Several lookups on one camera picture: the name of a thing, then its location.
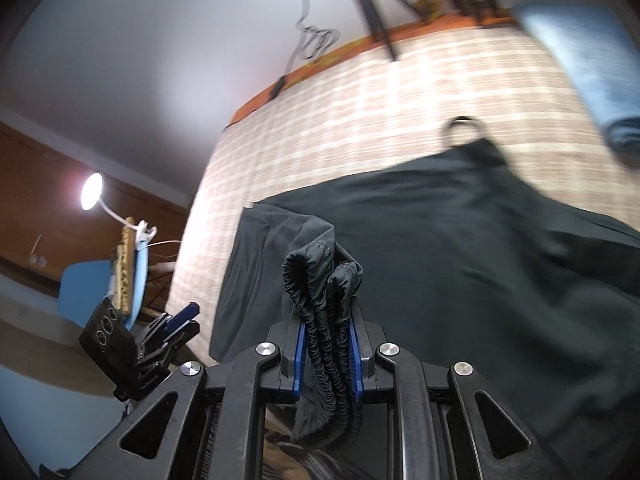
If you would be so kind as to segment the black pants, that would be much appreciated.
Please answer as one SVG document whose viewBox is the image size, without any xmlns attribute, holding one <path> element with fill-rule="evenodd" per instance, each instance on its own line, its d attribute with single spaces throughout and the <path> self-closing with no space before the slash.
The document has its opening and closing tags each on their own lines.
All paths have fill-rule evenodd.
<svg viewBox="0 0 640 480">
<path fill-rule="evenodd" d="M 318 240 L 360 266 L 364 317 L 421 360 L 466 361 L 572 463 L 639 435 L 639 234 L 552 200 L 490 141 L 243 211 L 210 355 L 287 318 L 286 256 Z"/>
</svg>

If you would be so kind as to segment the leopard print cloth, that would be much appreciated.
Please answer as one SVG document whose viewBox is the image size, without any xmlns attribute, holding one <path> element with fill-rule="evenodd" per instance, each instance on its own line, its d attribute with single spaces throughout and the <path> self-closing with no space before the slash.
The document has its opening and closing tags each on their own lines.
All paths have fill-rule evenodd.
<svg viewBox="0 0 640 480">
<path fill-rule="evenodd" d="M 124 226 L 120 242 L 112 251 L 112 303 L 123 318 L 132 312 L 135 254 L 136 232 L 130 226 Z"/>
</svg>

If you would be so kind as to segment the blue chair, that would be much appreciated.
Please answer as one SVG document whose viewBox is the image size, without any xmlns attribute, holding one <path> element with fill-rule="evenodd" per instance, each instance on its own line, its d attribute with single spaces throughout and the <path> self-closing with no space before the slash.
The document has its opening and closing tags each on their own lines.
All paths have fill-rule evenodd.
<svg viewBox="0 0 640 480">
<path fill-rule="evenodd" d="M 143 246 L 136 252 L 132 308 L 124 319 L 127 330 L 132 329 L 141 311 L 148 271 L 149 248 Z M 110 260 L 85 261 L 68 266 L 60 281 L 58 314 L 84 327 L 96 306 L 107 296 L 111 278 Z"/>
</svg>

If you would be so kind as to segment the white clip desk lamp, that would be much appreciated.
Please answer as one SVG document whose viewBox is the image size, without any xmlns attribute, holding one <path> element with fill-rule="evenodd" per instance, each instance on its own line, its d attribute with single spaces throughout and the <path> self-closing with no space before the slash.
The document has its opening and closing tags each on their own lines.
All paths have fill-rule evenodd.
<svg viewBox="0 0 640 480">
<path fill-rule="evenodd" d="M 157 227 L 151 226 L 149 222 L 140 220 L 134 223 L 127 220 L 120 214 L 115 212 L 111 207 L 107 206 L 102 198 L 104 190 L 104 175 L 100 172 L 94 172 L 85 180 L 80 192 L 80 206 L 83 211 L 89 211 L 99 206 L 108 216 L 119 222 L 124 228 L 134 233 L 134 242 L 139 248 L 143 243 L 149 244 L 157 234 Z"/>
</svg>

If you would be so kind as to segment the plaid bed mattress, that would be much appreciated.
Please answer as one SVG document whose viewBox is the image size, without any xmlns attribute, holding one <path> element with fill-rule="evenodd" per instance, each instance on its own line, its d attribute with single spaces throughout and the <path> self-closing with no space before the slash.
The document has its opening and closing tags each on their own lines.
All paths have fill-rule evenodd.
<svg viewBox="0 0 640 480">
<path fill-rule="evenodd" d="M 434 25 L 400 58 L 355 42 L 250 104 L 221 135 L 184 229 L 167 310 L 200 308 L 207 361 L 220 286 L 244 207 L 326 180 L 443 151 L 445 122 L 480 119 L 518 175 L 560 202 L 639 222 L 639 175 L 619 162 L 550 51 L 518 26 Z"/>
</svg>

